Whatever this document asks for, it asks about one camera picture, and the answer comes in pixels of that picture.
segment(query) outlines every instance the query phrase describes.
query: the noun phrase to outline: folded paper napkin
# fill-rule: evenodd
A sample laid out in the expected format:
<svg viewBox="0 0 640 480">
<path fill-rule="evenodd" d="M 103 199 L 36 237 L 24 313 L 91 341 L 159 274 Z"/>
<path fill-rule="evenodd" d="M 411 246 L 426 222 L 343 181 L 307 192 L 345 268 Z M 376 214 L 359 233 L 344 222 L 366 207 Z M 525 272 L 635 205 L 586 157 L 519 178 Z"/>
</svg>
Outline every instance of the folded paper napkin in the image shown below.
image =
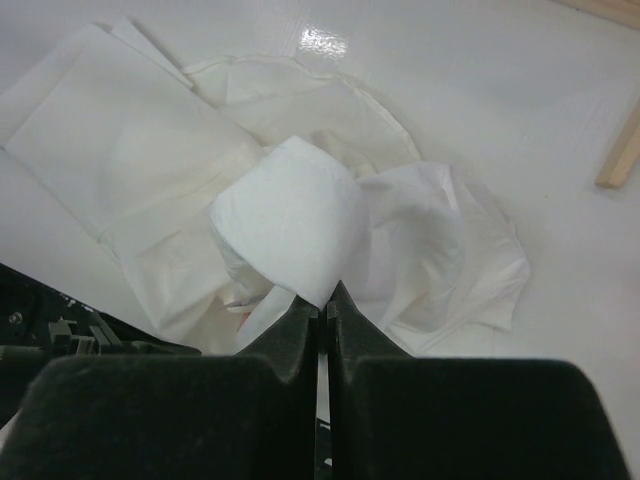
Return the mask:
<svg viewBox="0 0 640 480">
<path fill-rule="evenodd" d="M 246 345 L 296 294 L 324 306 L 342 279 L 407 351 L 464 354 L 510 327 L 528 277 L 477 180 L 290 59 L 180 71 L 126 19 L 88 26 L 0 97 L 0 146 L 120 265 L 156 333 L 207 353 Z"/>
</svg>

